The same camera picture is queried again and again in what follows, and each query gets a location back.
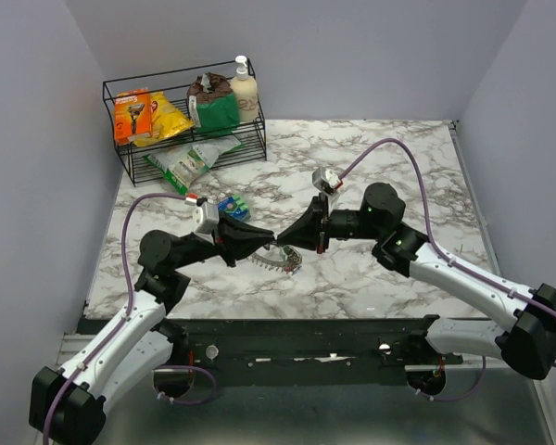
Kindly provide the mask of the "steel key ring organiser disc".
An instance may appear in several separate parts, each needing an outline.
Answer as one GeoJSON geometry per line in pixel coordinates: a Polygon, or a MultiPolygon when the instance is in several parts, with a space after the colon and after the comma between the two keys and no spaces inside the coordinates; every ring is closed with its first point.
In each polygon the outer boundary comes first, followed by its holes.
{"type": "Polygon", "coordinates": [[[293,247],[293,255],[288,261],[284,261],[281,256],[281,247],[276,244],[271,244],[268,248],[260,248],[253,253],[249,258],[258,266],[267,270],[282,272],[286,274],[294,274],[302,266],[302,256],[293,247]]]}

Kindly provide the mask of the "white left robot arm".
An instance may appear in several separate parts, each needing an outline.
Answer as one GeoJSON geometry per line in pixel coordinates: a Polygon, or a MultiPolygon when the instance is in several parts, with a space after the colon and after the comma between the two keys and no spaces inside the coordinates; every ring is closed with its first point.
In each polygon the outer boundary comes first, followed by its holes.
{"type": "Polygon", "coordinates": [[[179,268],[215,256],[233,267],[273,240],[273,232],[228,216],[203,235],[144,235],[138,259],[143,271],[130,283],[127,302],[72,359],[56,370],[43,368],[32,380],[29,423],[44,443],[94,443],[113,406],[134,385],[163,363],[185,359],[185,341],[155,329],[189,285],[179,268]]]}

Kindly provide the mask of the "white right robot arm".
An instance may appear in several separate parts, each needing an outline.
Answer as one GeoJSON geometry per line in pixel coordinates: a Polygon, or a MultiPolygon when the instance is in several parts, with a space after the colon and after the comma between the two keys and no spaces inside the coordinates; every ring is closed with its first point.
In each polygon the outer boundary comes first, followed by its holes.
{"type": "Polygon", "coordinates": [[[377,262],[387,270],[435,286],[486,316],[468,322],[435,319],[408,340],[416,362],[439,353],[467,353],[506,362],[525,377],[542,380],[556,362],[556,288],[521,285],[484,271],[436,246],[402,221],[404,201],[385,183],[370,184],[357,210],[330,210],[325,195],[277,237],[280,245],[328,249],[333,239],[372,240],[377,262]]]}

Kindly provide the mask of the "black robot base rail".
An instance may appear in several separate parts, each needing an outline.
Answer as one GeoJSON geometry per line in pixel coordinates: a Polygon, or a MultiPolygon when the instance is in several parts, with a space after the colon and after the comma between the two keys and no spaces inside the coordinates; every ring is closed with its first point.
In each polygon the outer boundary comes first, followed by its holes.
{"type": "Polygon", "coordinates": [[[410,319],[165,319],[171,364],[207,369],[221,388],[403,386],[406,369],[460,364],[425,340],[434,317],[410,319]]]}

